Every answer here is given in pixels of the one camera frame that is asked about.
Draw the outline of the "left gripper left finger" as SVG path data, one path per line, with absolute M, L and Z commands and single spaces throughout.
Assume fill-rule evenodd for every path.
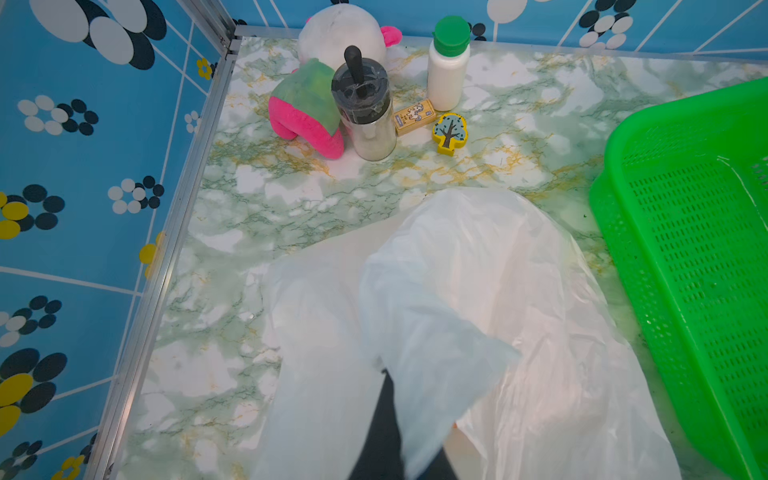
M 401 434 L 394 405 L 394 384 L 386 370 L 376 408 L 349 480 L 404 479 Z

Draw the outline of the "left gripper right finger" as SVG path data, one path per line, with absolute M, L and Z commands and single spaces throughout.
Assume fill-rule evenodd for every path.
M 457 480 L 458 477 L 451 466 L 444 449 L 440 449 L 428 466 L 428 480 Z

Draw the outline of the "translucent white plastic bag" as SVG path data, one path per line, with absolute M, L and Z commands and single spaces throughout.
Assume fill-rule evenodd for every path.
M 453 431 L 480 479 L 677 479 L 645 375 L 575 240 L 507 190 L 443 190 L 275 261 L 282 358 L 256 479 L 348 479 L 386 370 L 404 479 Z

